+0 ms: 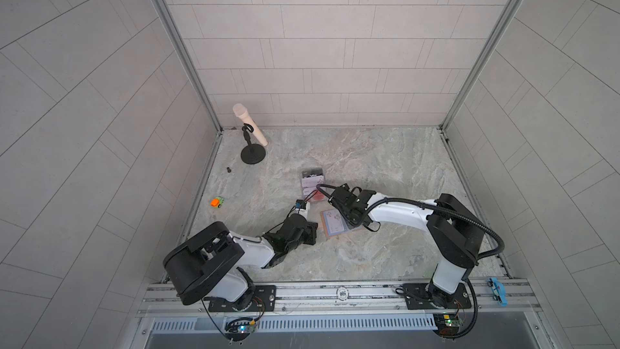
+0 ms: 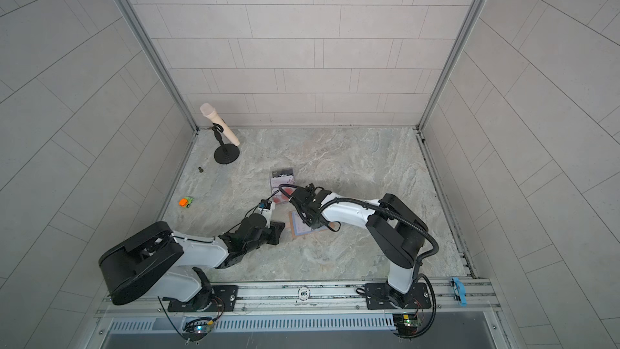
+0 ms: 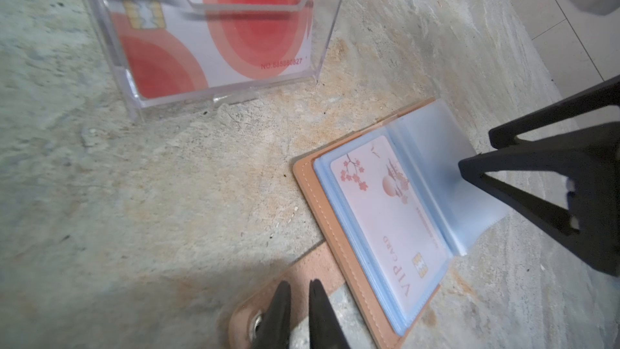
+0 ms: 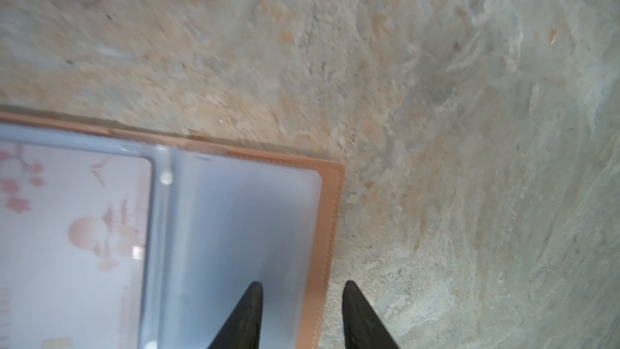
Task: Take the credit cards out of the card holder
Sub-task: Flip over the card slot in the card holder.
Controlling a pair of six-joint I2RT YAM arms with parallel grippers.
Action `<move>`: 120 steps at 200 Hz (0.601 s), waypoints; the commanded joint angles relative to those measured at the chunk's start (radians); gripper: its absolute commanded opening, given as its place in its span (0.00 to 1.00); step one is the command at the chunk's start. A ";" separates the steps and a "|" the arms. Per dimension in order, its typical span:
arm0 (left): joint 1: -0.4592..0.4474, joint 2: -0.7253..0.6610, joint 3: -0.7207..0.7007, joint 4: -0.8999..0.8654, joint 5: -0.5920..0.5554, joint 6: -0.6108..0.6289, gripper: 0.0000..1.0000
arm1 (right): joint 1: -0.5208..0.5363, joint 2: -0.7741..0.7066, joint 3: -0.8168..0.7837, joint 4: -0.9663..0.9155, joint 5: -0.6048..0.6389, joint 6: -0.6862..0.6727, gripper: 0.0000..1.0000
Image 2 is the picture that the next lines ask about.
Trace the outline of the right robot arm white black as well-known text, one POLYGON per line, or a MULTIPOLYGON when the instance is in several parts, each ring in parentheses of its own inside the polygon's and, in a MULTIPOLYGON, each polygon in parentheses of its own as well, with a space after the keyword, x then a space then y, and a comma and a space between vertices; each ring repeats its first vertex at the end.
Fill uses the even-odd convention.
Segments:
POLYGON ((439 244, 426 223, 397 196, 360 200, 312 184, 282 184, 279 190, 311 229, 336 233, 347 224, 371 234, 390 268, 386 284, 371 289, 369 298, 394 309, 431 308, 431 286, 419 283, 420 268, 425 259, 439 253, 439 244))

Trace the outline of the pink leather card wallet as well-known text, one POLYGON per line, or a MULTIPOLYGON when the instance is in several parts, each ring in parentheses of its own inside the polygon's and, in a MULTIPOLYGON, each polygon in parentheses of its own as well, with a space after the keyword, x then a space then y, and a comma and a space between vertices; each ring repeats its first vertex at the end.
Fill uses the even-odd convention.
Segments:
POLYGON ((298 238, 298 237, 305 236, 308 234, 313 234, 316 232, 321 232, 321 231, 328 229, 327 226, 321 226, 320 228, 316 228, 316 229, 311 228, 310 226, 303 223, 301 217, 296 211, 291 211, 289 213, 289 219, 290 219, 290 224, 291 224, 292 237, 294 238, 298 238))

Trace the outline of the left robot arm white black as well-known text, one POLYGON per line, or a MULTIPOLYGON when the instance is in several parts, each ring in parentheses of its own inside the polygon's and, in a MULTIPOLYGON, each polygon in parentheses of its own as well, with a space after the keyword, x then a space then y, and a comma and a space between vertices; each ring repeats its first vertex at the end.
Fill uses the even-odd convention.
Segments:
POLYGON ((285 227, 255 213, 233 232, 201 238, 158 221, 103 253, 98 266, 114 305, 158 297, 172 312, 202 311, 217 306, 203 269, 231 268, 265 244, 278 245, 285 227))

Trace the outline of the clear acrylic card holder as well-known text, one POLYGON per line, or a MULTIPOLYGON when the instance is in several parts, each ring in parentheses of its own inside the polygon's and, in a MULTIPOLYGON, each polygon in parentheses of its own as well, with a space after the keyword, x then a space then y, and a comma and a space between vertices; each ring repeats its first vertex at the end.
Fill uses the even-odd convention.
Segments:
POLYGON ((283 194, 281 190, 279 190, 279 186, 285 184, 283 190, 287 194, 292 194, 292 192, 295 190, 293 187, 291 187, 291 185, 295 184, 294 170, 291 167, 277 169, 271 171, 270 176, 270 186, 273 195, 273 197, 271 197, 271 200, 275 204, 287 202, 289 198, 285 194, 283 194))

